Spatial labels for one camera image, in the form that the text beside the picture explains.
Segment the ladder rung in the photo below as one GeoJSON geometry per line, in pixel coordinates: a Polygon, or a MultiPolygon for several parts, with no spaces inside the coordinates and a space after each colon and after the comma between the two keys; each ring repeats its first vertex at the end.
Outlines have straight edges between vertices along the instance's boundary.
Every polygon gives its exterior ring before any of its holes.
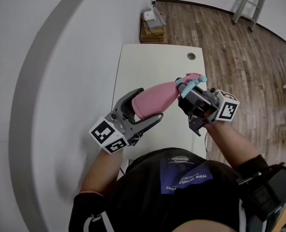
{"type": "Polygon", "coordinates": [[[247,19],[249,19],[249,20],[251,20],[251,21],[255,21],[252,17],[249,17],[249,16],[247,16],[247,15],[245,15],[245,14],[241,14],[241,16],[243,16],[243,17],[245,17],[245,18],[247,18],[247,19]]]}
{"type": "Polygon", "coordinates": [[[260,9],[260,7],[259,7],[257,4],[255,4],[255,3],[253,3],[253,2],[250,2],[250,1],[248,1],[248,0],[247,0],[247,2],[260,9]]]}

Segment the shirt sleeve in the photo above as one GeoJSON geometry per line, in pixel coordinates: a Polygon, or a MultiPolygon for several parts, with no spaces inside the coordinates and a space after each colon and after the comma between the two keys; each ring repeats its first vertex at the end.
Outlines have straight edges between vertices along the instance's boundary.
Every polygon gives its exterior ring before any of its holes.
{"type": "Polygon", "coordinates": [[[80,193],[74,198],[69,232],[83,232],[84,224],[93,214],[104,211],[104,197],[94,192],[80,193]]]}
{"type": "Polygon", "coordinates": [[[261,172],[268,167],[267,162],[264,160],[262,155],[258,155],[255,158],[250,159],[238,166],[235,170],[240,173],[243,178],[248,178],[254,174],[261,172]]]}

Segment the black t-shirt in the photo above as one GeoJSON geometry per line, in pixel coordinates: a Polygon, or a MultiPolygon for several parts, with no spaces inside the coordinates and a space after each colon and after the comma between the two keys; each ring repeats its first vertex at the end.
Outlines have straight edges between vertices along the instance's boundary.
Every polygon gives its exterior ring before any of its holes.
{"type": "MultiPolygon", "coordinates": [[[[69,231],[85,231],[86,220],[103,211],[115,232],[171,232],[196,219],[220,222],[238,231],[240,200],[236,179],[252,176],[266,167],[261,155],[233,170],[184,149],[150,152],[128,167],[108,197],[78,194],[69,231]]],[[[96,231],[101,231],[98,224],[96,231]]],[[[88,226],[89,231],[95,231],[95,225],[88,226]]]]}

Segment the person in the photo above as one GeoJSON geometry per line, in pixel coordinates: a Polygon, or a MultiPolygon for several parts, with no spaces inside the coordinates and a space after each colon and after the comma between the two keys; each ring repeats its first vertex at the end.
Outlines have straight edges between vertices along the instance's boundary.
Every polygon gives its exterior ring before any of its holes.
{"type": "Polygon", "coordinates": [[[74,198],[69,232],[242,231],[236,179],[268,165],[229,123],[205,127],[231,167],[166,148],[134,160],[117,181],[122,150],[101,150],[74,198]]]}

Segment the person's right arm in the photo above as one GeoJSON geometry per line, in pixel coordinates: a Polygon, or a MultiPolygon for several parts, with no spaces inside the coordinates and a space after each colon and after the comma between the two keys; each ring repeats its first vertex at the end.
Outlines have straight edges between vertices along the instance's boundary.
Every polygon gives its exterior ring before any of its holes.
{"type": "Polygon", "coordinates": [[[254,145],[234,130],[229,123],[217,121],[214,124],[206,125],[205,128],[232,168],[237,168],[259,156],[254,145]]]}

